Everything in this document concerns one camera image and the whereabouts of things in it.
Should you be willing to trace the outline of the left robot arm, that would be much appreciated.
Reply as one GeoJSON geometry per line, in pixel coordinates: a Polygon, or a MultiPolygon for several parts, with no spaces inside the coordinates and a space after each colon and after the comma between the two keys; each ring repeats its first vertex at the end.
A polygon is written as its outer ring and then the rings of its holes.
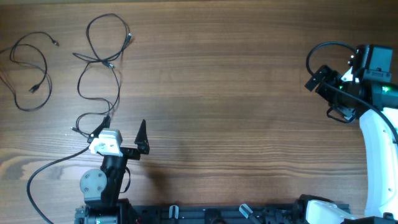
{"type": "Polygon", "coordinates": [[[122,147],[123,138],[118,129],[110,128],[111,118],[106,116],[102,123],[89,135],[88,149],[92,154],[100,154],[103,161],[99,169],[86,171],[80,180],[80,190],[84,195],[85,206],[76,209],[76,224],[140,223],[140,215],[133,209],[129,200],[119,195],[130,186],[121,189],[129,160],[138,161],[141,155],[150,151],[146,121],[141,122],[133,147],[122,147]]]}

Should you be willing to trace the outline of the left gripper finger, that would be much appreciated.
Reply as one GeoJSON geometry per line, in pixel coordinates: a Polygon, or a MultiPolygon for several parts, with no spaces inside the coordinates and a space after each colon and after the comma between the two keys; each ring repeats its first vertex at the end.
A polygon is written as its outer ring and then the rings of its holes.
{"type": "Polygon", "coordinates": [[[149,154],[150,146],[147,138],[146,120],[142,120],[134,144],[141,154],[149,154]]]}
{"type": "Polygon", "coordinates": [[[100,132],[104,128],[109,128],[111,122],[110,115],[106,115],[102,121],[102,123],[88,136],[87,143],[92,143],[95,138],[99,137],[100,132]]]}

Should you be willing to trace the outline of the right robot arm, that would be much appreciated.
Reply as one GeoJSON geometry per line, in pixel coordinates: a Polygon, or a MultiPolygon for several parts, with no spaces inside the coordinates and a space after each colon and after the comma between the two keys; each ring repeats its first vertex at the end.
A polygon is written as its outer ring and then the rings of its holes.
{"type": "Polygon", "coordinates": [[[340,74],[327,65],[305,84],[328,102],[340,123],[359,121],[368,175],[363,218],[339,208],[331,200],[302,195],[292,210],[294,223],[397,223],[397,85],[391,82],[393,50],[381,45],[337,45],[352,52],[349,70],[340,74]]]}

